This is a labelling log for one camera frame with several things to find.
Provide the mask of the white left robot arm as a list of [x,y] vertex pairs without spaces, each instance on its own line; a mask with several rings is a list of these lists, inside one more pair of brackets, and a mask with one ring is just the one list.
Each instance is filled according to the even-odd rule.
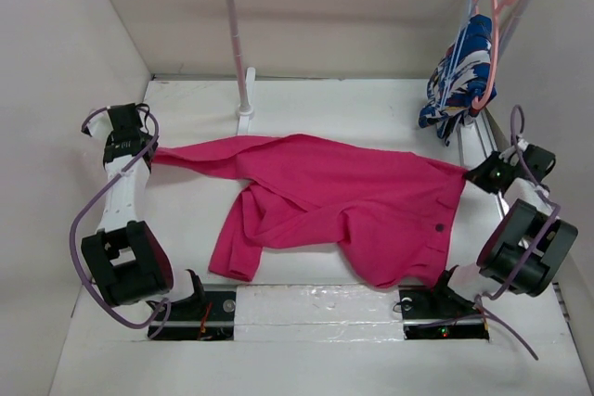
[[103,167],[107,184],[91,199],[104,202],[94,234],[76,237],[78,224],[91,207],[85,205],[71,225],[71,258],[83,286],[114,319],[115,308],[146,300],[152,318],[193,319],[209,303],[195,272],[192,287],[180,289],[174,302],[153,301],[174,286],[173,269],[160,243],[140,217],[143,194],[158,148],[159,124],[146,104],[110,106],[92,112],[82,131],[105,141]]

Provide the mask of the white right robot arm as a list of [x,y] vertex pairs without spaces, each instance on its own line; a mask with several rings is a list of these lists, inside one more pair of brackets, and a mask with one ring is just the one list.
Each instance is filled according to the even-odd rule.
[[507,292],[536,297],[545,290],[578,235],[541,184],[555,164],[552,152],[521,141],[492,152],[464,174],[484,192],[502,196],[509,209],[475,262],[442,272],[429,293],[435,313],[449,316],[461,305],[497,300]]

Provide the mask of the pink trousers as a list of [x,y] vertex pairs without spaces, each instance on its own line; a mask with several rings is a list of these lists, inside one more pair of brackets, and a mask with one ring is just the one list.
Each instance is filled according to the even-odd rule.
[[243,180],[209,269],[254,279],[264,249],[334,243],[375,288],[434,286],[446,268],[465,170],[411,152],[306,134],[243,135],[160,148],[154,162]]

